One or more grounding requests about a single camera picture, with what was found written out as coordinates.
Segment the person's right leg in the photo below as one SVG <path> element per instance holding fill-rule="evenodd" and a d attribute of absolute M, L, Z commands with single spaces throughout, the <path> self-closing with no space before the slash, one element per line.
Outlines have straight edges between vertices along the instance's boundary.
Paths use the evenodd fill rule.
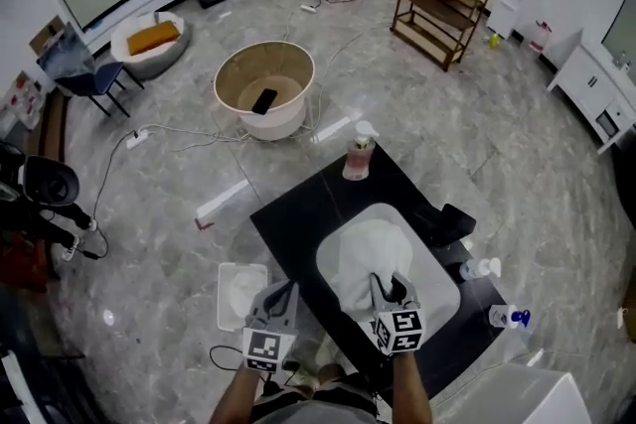
<path fill-rule="evenodd" d="M 323 365 L 317 373 L 320 385 L 341 379 L 347 375 L 344 367 L 336 362 Z"/>

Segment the cardboard box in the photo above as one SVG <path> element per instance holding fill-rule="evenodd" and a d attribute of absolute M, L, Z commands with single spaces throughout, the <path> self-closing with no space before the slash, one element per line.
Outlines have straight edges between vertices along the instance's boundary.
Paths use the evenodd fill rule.
<path fill-rule="evenodd" d="M 636 273 L 630 279 L 621 310 L 627 337 L 636 344 Z"/>

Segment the person's black shorts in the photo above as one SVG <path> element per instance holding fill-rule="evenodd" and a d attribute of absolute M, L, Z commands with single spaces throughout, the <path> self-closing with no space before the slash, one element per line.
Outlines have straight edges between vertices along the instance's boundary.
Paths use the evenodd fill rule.
<path fill-rule="evenodd" d="M 311 396 L 298 388 L 268 381 L 253 409 L 278 408 L 306 401 L 321 401 L 356 407 L 365 411 L 376 410 L 375 397 L 368 383 L 359 373 L 343 375 L 322 383 Z"/>

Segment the black smartphone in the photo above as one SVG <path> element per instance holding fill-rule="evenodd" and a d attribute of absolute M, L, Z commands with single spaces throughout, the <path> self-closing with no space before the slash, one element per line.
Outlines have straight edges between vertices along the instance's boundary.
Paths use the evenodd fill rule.
<path fill-rule="evenodd" d="M 278 92 L 275 89 L 264 88 L 254 102 L 251 112 L 258 115 L 265 115 L 272 106 L 277 95 Z"/>

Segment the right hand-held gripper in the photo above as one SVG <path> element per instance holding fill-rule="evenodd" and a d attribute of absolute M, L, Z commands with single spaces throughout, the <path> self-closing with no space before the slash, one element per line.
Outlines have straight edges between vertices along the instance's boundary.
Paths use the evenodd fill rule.
<path fill-rule="evenodd" d="M 391 307 L 387 292 L 376 273 L 370 274 L 373 320 L 372 344 L 384 355 L 417 351 L 423 344 L 425 320 L 412 283 L 399 272 L 392 277 L 392 297 L 398 306 Z"/>

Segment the white plastic basket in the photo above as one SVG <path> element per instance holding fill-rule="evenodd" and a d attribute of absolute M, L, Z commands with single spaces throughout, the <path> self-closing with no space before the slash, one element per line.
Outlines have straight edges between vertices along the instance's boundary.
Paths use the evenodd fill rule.
<path fill-rule="evenodd" d="M 267 267 L 262 264 L 221 263 L 218 268 L 217 321 L 218 327 L 222 331 L 233 332 L 241 329 L 245 324 L 245 318 L 247 316 L 240 318 L 235 314 L 229 297 L 230 283 L 234 276 L 241 270 L 262 271 L 267 275 L 266 287 L 269 284 Z"/>

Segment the orange cushion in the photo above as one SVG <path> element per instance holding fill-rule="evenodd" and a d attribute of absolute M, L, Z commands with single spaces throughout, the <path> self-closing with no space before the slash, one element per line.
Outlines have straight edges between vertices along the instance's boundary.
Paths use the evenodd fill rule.
<path fill-rule="evenodd" d="M 131 56 L 139 55 L 163 44 L 173 42 L 179 37 L 180 32 L 177 26 L 172 21 L 164 21 L 128 37 L 128 52 Z"/>

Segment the white bathtub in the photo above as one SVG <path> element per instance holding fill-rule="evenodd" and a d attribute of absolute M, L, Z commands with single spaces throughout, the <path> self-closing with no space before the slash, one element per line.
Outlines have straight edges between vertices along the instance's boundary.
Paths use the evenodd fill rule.
<path fill-rule="evenodd" d="M 434 424 L 591 424 L 568 372 L 507 363 L 443 402 Z"/>

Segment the dark wooden sink vanity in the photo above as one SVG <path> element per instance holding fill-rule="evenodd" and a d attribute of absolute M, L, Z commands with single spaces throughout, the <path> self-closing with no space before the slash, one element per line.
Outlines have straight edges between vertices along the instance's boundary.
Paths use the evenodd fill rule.
<path fill-rule="evenodd" d="M 469 259 L 470 254 L 460 240 L 445 247 L 425 242 L 423 223 L 414 212 L 430 202 L 382 147 L 375 149 L 365 180 L 344 179 L 344 163 L 336 160 L 250 219 L 285 275 L 298 284 L 301 297 L 320 325 L 373 388 L 382 397 L 389 397 L 391 363 L 338 307 L 335 293 L 317 268 L 320 244 L 367 207 L 383 203 L 402 215 L 448 275 L 449 266 Z M 456 286 L 460 292 L 458 311 L 415 355 L 430 396 L 458 378 L 502 333 L 488 321 L 490 307 L 504 302 L 494 284 L 482 278 Z"/>

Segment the clear water jug red cap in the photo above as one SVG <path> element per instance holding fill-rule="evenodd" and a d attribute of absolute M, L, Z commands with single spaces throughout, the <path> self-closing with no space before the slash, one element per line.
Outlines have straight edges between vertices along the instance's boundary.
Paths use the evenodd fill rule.
<path fill-rule="evenodd" d="M 552 34 L 552 28 L 546 21 L 536 21 L 533 32 L 529 38 L 529 48 L 537 54 L 541 54 Z"/>

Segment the person's grey shirt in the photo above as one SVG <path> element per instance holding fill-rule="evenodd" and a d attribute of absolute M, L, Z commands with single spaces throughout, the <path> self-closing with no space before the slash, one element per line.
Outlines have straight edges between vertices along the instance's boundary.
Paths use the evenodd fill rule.
<path fill-rule="evenodd" d="M 362 409 L 309 400 L 274 410 L 253 424 L 379 424 Z"/>

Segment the black bathtub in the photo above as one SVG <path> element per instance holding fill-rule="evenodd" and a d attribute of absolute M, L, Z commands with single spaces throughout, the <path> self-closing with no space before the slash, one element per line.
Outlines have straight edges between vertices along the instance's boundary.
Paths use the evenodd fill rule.
<path fill-rule="evenodd" d="M 636 230 L 636 124 L 611 147 L 620 203 Z"/>

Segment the round beige basket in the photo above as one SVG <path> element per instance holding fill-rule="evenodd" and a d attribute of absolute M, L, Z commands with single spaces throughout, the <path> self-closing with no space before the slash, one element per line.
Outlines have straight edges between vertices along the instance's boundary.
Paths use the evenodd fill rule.
<path fill-rule="evenodd" d="M 281 140 L 300 128 L 307 114 L 306 96 L 315 64 L 302 47 L 285 41 L 265 41 L 230 55 L 213 80 L 217 100 L 238 115 L 249 134 L 263 141 Z M 276 99 L 265 115 L 251 112 L 264 88 Z"/>

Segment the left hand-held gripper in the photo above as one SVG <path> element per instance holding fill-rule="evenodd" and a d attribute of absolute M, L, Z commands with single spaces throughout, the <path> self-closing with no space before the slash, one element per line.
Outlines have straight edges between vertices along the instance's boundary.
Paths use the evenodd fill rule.
<path fill-rule="evenodd" d="M 242 358 L 246 368 L 276 373 L 291 351 L 299 286 L 292 281 L 271 284 L 257 293 L 242 329 Z"/>

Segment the white bottle with blue pump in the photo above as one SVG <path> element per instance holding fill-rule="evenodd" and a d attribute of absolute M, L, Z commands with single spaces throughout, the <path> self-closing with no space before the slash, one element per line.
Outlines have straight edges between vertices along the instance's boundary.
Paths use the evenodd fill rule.
<path fill-rule="evenodd" d="M 520 325 L 526 328 L 531 319 L 531 311 L 520 310 L 515 305 L 492 305 L 488 318 L 495 328 L 517 329 Z"/>

